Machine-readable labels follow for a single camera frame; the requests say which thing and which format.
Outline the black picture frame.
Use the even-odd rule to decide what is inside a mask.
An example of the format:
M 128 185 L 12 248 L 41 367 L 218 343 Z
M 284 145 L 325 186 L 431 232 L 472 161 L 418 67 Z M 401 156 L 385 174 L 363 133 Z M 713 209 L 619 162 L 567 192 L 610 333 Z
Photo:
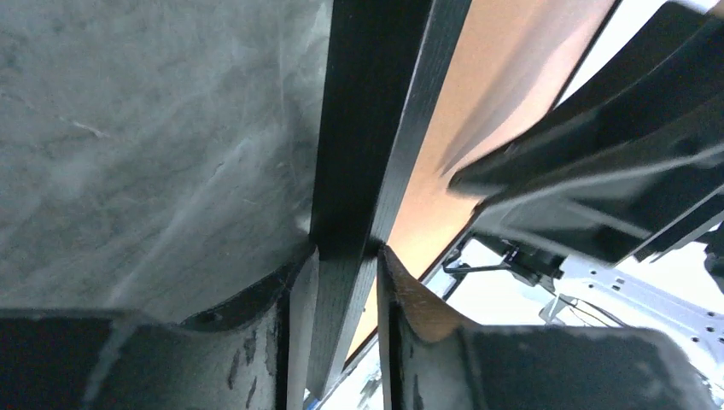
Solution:
M 335 386 L 372 327 L 377 245 L 389 243 L 473 2 L 333 4 L 312 200 L 314 398 Z

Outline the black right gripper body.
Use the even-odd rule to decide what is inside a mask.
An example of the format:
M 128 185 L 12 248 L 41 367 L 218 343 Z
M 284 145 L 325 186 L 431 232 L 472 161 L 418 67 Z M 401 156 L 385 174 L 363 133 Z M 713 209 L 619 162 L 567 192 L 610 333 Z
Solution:
M 470 266 L 462 262 L 463 250 L 472 241 L 477 241 L 501 261 L 490 266 Z M 553 286 L 553 281 L 563 277 L 560 269 L 564 257 L 529 246 L 524 243 L 492 237 L 483 234 L 470 234 L 459 243 L 442 262 L 442 270 L 452 276 L 465 276 L 477 272 L 506 271 L 518 281 L 528 286 Z

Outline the brown backing board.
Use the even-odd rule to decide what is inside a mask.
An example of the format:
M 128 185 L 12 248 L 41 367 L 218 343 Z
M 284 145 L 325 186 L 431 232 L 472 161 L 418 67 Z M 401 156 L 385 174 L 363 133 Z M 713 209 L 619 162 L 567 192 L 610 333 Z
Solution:
M 461 167 L 506 144 L 557 101 L 611 1 L 474 1 L 406 188 L 389 245 L 422 275 L 468 221 L 447 192 Z

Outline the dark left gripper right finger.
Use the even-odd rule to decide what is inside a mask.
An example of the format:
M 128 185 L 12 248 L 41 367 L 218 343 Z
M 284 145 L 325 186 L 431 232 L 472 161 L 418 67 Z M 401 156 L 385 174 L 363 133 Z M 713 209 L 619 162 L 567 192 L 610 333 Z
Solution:
M 650 329 L 480 325 L 377 257 L 387 409 L 712 409 L 684 352 Z

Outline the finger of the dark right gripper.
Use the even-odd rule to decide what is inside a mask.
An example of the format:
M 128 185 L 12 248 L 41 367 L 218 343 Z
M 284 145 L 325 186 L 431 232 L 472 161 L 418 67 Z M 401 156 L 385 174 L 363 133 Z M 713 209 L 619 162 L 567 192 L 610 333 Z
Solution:
M 662 5 L 581 88 L 466 167 L 476 231 L 615 265 L 723 220 L 723 20 Z

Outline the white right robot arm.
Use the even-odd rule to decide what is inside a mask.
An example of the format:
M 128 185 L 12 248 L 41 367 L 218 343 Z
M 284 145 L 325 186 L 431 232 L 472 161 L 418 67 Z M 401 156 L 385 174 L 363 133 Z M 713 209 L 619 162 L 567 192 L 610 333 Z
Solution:
M 723 313 L 618 270 L 700 241 L 723 266 L 723 20 L 663 4 L 579 90 L 526 132 L 459 169 L 481 196 L 472 229 L 572 296 L 667 332 L 723 383 Z

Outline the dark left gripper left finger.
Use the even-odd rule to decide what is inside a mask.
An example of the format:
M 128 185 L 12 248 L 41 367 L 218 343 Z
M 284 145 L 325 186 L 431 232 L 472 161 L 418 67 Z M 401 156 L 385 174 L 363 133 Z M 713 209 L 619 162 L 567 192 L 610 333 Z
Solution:
M 300 409 L 318 253 L 169 324 L 129 310 L 4 309 L 4 409 Z

